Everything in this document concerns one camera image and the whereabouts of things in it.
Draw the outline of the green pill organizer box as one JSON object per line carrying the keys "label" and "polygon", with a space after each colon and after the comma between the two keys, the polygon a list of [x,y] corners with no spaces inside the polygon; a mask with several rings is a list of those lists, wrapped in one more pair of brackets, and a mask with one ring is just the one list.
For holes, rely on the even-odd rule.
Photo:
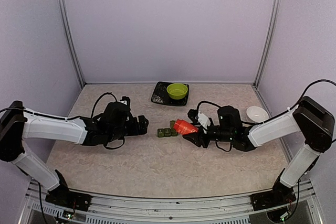
{"label": "green pill organizer box", "polygon": [[175,120],[170,121],[170,127],[157,129],[157,137],[176,137],[178,136],[177,130],[174,128]]}

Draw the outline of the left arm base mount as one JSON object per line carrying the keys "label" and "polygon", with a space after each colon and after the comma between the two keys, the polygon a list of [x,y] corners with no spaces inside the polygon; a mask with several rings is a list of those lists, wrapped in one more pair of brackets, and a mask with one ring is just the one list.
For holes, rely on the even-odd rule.
{"label": "left arm base mount", "polygon": [[88,211],[91,199],[92,197],[89,194],[56,188],[47,193],[45,201],[73,210]]}

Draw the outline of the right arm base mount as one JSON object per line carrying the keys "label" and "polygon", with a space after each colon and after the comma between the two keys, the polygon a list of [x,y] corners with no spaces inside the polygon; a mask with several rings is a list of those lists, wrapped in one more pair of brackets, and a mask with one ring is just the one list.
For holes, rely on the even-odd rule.
{"label": "right arm base mount", "polygon": [[288,204],[297,200],[292,188],[272,189],[250,196],[254,211],[273,208]]}

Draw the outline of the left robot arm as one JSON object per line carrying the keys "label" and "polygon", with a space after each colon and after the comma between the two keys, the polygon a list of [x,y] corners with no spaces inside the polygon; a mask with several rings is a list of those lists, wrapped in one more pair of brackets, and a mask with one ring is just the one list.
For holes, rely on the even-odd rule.
{"label": "left robot arm", "polygon": [[27,110],[21,101],[2,109],[1,160],[16,165],[38,181],[60,204],[73,201],[73,193],[62,174],[51,170],[24,142],[25,138],[66,141],[82,146],[102,145],[125,140],[127,136],[145,135],[149,120],[131,114],[130,99],[108,103],[103,113],[93,117],[63,118]]}

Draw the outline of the red pill bottle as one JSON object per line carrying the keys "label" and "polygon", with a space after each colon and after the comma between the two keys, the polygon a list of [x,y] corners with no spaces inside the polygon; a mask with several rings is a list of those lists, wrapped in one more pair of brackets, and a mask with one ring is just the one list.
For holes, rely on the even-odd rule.
{"label": "red pill bottle", "polygon": [[181,135],[186,135],[190,133],[197,133],[198,128],[192,124],[186,122],[185,120],[177,119],[173,128]]}

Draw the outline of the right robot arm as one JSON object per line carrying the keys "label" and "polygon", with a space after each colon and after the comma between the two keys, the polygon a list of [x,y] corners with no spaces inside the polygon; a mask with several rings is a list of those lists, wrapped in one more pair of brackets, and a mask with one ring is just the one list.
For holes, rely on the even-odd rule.
{"label": "right robot arm", "polygon": [[312,169],[319,156],[333,143],[334,116],[308,96],[302,97],[287,111],[248,127],[243,125],[239,111],[230,105],[218,108],[217,115],[219,125],[198,109],[190,110],[188,117],[197,126],[197,132],[184,134],[183,138],[198,147],[207,148],[211,141],[227,142],[239,151],[249,152],[292,133],[300,132],[304,136],[303,146],[280,173],[268,194],[273,205],[288,198],[289,189]]}

